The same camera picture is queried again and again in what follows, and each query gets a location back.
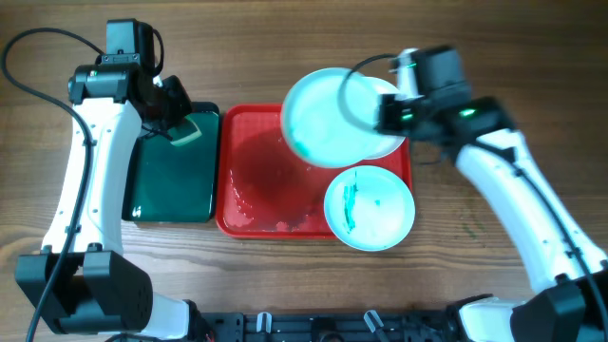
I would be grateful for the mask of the green yellow scrub sponge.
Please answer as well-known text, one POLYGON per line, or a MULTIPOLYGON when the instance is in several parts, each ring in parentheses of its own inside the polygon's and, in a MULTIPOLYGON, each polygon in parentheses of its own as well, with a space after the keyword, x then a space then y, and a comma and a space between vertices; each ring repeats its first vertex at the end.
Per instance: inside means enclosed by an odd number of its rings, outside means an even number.
POLYGON ((170 142, 172 145, 183 146, 198 139, 201 131, 197 123, 190 116, 186 116, 176 126, 170 128, 168 134, 172 138, 170 142))

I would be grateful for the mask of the white plate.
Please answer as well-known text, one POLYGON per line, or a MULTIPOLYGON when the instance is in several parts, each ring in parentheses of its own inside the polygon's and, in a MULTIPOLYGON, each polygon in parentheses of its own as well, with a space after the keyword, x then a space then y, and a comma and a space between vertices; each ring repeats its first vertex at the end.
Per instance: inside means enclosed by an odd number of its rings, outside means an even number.
MULTIPOLYGON (((383 79, 368 77, 367 80, 371 83, 372 87, 379 95, 393 94, 398 91, 398 88, 395 85, 383 79)), ((368 160, 377 160, 386 157, 397 150, 405 140, 404 137, 389 135, 381 135, 380 138, 380 143, 368 156, 368 160)))

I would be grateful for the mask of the pale blue plate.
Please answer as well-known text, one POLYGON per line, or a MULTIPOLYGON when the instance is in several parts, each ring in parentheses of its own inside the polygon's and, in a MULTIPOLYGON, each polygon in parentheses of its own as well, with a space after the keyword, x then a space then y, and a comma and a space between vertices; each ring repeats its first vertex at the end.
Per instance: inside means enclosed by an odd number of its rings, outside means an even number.
POLYGON ((399 244, 416 216, 414 198, 405 182, 372 165, 352 167, 336 176, 327 188, 323 210, 333 234, 364 252, 380 252, 399 244))
POLYGON ((281 109, 286 144, 304 162, 323 168, 367 159, 380 143, 380 95, 367 77, 343 67, 319 69, 289 90, 281 109))

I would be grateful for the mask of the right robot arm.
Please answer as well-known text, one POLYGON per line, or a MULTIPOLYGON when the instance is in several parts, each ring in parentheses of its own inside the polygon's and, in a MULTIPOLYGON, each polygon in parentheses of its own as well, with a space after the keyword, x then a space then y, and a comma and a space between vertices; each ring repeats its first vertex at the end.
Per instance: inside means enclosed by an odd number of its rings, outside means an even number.
POLYGON ((378 132, 438 146, 484 196, 517 248, 531 298, 482 295, 454 305, 466 341, 603 341, 607 255, 579 227, 500 102, 474 98, 453 47, 391 59, 397 90, 382 97, 378 132))

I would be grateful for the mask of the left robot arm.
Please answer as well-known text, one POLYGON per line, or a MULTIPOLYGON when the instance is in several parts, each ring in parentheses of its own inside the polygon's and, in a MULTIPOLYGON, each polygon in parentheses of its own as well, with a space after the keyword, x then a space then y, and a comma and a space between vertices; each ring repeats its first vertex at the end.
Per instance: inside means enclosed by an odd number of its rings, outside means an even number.
POLYGON ((15 279, 34 307, 28 329, 103 334, 111 341, 212 341, 195 303, 156 293, 124 257, 122 218, 129 164, 139 139, 166 137, 193 114, 218 115, 161 76, 159 32, 136 19, 111 20, 106 46, 77 67, 61 107, 73 131, 57 212, 40 251, 18 258, 15 279))

